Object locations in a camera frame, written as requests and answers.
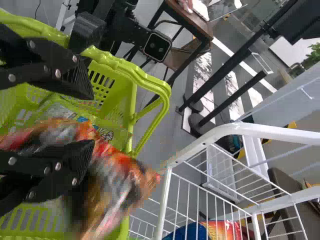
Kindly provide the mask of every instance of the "green plastic basket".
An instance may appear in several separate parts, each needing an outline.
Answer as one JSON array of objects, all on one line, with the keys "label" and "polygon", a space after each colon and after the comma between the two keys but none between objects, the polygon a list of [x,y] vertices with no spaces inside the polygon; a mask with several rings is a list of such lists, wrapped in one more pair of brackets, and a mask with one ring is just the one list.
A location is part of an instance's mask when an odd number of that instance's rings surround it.
[{"label": "green plastic basket", "polygon": [[[35,204],[20,204],[0,218],[1,240],[68,240],[67,217],[61,212]],[[104,240],[125,240],[128,236],[129,217]]]},{"label": "green plastic basket", "polygon": [[[0,10],[0,23],[6,24],[22,37],[43,37],[63,47],[67,47],[69,43],[69,36],[32,18],[12,15]],[[136,157],[169,110],[170,86],[164,81],[146,74],[133,63],[116,58],[94,46],[86,49],[81,55],[92,59],[88,67],[88,74],[94,91],[94,100],[85,101],[69,96],[63,97],[72,105],[92,116],[111,121],[119,127],[127,129],[131,133],[131,137],[127,141],[125,151]],[[159,95],[159,98],[142,111],[135,112],[138,86]],[[26,83],[0,90],[0,135],[15,132],[17,129],[33,124],[32,116],[38,113],[41,110],[41,104],[54,94],[56,93]],[[160,111],[147,127],[136,148],[132,149],[132,134],[135,123],[161,104]],[[17,214],[20,212],[22,214],[20,218],[17,218]],[[25,221],[24,216],[28,212],[30,215],[26,227],[21,228]],[[50,212],[49,208],[43,206],[21,204],[0,218],[0,239],[68,239],[68,235],[61,229],[39,228],[42,222],[48,224],[51,221]],[[37,216],[35,225],[32,223],[32,216]],[[55,216],[52,224],[55,226],[57,221],[58,217]],[[125,239],[128,234],[128,226],[129,220],[126,219],[111,234],[111,238]]]},{"label": "green plastic basket", "polygon": [[[69,37],[42,22],[28,17],[12,15],[0,10],[0,22],[6,24],[22,37],[43,37],[67,47]],[[126,152],[136,157],[152,132],[169,110],[170,86],[146,74],[135,64],[112,56],[94,46],[82,52],[82,56],[92,59],[88,75],[94,91],[94,100],[79,100],[64,96],[73,105],[86,110],[100,119],[116,123],[121,128],[134,133],[134,125],[144,115],[162,104],[150,126],[146,129],[136,148],[132,150],[132,137],[128,140]],[[144,88],[160,97],[140,112],[135,112],[137,87]],[[0,91],[0,134],[25,128],[31,115],[40,104],[53,93],[29,84]]]}]

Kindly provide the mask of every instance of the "basket handle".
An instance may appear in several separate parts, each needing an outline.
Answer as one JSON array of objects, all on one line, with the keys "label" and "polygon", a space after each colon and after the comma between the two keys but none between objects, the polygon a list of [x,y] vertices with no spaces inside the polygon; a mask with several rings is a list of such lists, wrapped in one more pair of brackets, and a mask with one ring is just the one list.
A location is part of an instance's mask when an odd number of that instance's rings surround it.
[{"label": "basket handle", "polygon": [[128,74],[129,76],[131,76],[130,79],[132,80],[132,82],[134,82],[137,86],[159,95],[159,98],[156,101],[144,108],[142,111],[135,113],[133,114],[133,116],[131,116],[130,125],[133,126],[137,122],[137,120],[141,119],[143,116],[151,112],[153,109],[155,109],[162,103],[162,108],[160,112],[155,116],[152,123],[149,125],[144,135],[140,139],[139,143],[137,144],[136,148],[129,153],[132,157],[136,157],[141,151],[144,144],[149,139],[149,137],[152,135],[158,124],[169,111],[169,98],[171,96],[170,86],[165,81],[162,81],[158,78],[146,74],[141,68],[139,68],[135,64],[128,62],[124,59],[116,58],[112,56],[109,52],[99,50],[94,46],[87,48],[85,51],[81,53],[81,55],[84,57],[89,57],[99,64],[108,65],[114,70],[119,70],[123,73]]}]

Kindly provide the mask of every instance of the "green plant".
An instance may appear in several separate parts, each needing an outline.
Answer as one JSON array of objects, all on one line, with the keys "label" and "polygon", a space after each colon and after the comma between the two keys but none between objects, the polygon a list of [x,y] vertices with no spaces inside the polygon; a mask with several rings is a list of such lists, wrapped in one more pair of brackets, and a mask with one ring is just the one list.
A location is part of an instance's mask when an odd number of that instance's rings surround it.
[{"label": "green plant", "polygon": [[303,62],[301,63],[306,70],[320,61],[320,42],[312,44],[311,46],[309,46],[309,48],[312,49],[311,54],[307,54],[306,56],[308,58],[303,60]]}]

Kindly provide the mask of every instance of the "metal bolt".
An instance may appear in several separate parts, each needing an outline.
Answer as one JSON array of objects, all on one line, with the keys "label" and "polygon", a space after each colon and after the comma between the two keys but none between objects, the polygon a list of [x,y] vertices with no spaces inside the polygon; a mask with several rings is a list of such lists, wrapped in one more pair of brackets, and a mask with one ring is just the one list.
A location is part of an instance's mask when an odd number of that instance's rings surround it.
[{"label": "metal bolt", "polygon": [[50,173],[50,167],[47,166],[43,172],[45,175],[48,175]]},{"label": "metal bolt", "polygon": [[29,41],[29,46],[30,46],[30,48],[34,49],[36,47],[36,44],[35,44],[34,41],[30,40]]},{"label": "metal bolt", "polygon": [[16,76],[12,73],[9,74],[8,79],[10,82],[14,83],[16,81]]},{"label": "metal bolt", "polygon": [[43,70],[45,73],[49,73],[49,68],[46,65],[43,66]]},{"label": "metal bolt", "polygon": [[77,62],[77,56],[76,55],[73,55],[73,57],[72,57],[72,61],[74,62],[74,63],[76,63]]},{"label": "metal bolt", "polygon": [[28,195],[29,199],[33,199],[35,197],[36,193],[34,191],[31,191]]},{"label": "metal bolt", "polygon": [[55,170],[56,171],[59,171],[61,169],[61,163],[58,162],[56,165],[55,165]]},{"label": "metal bolt", "polygon": [[15,165],[16,162],[17,162],[17,159],[14,156],[12,156],[9,158],[8,164],[12,166],[12,165]]},{"label": "metal bolt", "polygon": [[59,69],[56,69],[54,74],[55,74],[55,77],[56,77],[57,79],[60,79],[60,78],[61,78],[61,72],[60,72]]},{"label": "metal bolt", "polygon": [[78,182],[78,180],[77,180],[76,178],[74,178],[74,179],[72,180],[72,186],[75,186],[75,185],[77,184],[77,182]]}]

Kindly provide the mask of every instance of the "snack bag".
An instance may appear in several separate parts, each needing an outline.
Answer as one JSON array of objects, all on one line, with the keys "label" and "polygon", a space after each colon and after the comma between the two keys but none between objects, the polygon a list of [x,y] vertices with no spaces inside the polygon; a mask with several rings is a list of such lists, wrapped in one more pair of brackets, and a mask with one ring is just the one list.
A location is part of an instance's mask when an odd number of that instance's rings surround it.
[{"label": "snack bag", "polygon": [[101,138],[90,121],[65,118],[41,121],[0,136],[0,149],[31,156],[47,146],[94,140],[94,150],[82,183],[65,195],[71,212],[69,230],[77,240],[100,240],[151,194],[160,176]]}]

